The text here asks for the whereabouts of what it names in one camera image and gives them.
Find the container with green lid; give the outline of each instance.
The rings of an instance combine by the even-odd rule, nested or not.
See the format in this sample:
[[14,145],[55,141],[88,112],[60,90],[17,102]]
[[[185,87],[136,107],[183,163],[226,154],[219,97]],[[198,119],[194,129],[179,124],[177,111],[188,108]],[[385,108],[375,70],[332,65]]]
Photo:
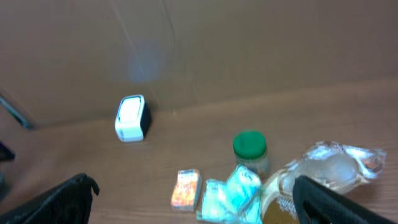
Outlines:
[[257,173],[264,180],[269,171],[265,137],[259,131],[242,131],[235,137],[233,146],[236,162]]

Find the jar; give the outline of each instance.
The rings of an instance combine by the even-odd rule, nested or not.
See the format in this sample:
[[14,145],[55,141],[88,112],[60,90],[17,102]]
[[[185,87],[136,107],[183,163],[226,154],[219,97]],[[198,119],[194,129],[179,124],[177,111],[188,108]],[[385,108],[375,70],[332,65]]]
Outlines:
[[233,143],[236,163],[246,166],[264,180],[269,172],[265,137],[254,130],[239,133]]

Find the green bottle cap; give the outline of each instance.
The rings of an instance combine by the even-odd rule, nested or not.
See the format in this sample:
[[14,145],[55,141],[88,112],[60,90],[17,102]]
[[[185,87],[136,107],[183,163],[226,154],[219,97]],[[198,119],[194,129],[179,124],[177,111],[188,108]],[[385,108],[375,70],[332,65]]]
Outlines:
[[267,153],[266,139],[259,131],[243,131],[234,139],[234,152],[242,159],[258,159]]

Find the wooden table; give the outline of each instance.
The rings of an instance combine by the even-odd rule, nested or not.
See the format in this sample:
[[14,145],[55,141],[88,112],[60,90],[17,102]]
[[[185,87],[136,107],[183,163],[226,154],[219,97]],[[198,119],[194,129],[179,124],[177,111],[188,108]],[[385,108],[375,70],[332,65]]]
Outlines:
[[90,223],[196,223],[194,213],[170,207],[177,171],[226,179],[236,165],[235,134],[254,128],[268,140],[271,172],[323,139],[385,149],[382,176],[348,197],[398,222],[395,77],[154,113],[145,141],[130,144],[117,139],[114,118],[26,131],[4,110],[0,115],[1,139],[17,153],[0,166],[11,185],[0,213],[85,172],[101,189]]

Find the brown wall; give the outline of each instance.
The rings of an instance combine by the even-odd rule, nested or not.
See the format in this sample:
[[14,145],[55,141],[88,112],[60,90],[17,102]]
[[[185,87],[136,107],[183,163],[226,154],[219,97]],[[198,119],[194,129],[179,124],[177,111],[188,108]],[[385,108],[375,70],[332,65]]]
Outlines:
[[45,126],[398,72],[398,1],[0,2],[0,93]]

